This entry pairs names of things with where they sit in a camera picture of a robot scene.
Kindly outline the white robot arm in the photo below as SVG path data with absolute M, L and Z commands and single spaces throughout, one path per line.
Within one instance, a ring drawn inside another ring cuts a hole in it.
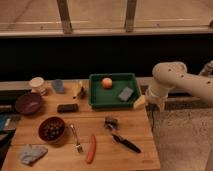
M 160 111 L 173 88 L 179 88 L 213 107 L 213 78 L 189 74 L 183 62 L 162 62 L 153 67 L 152 80 L 144 95 L 134 103 L 133 108 L 155 104 Z

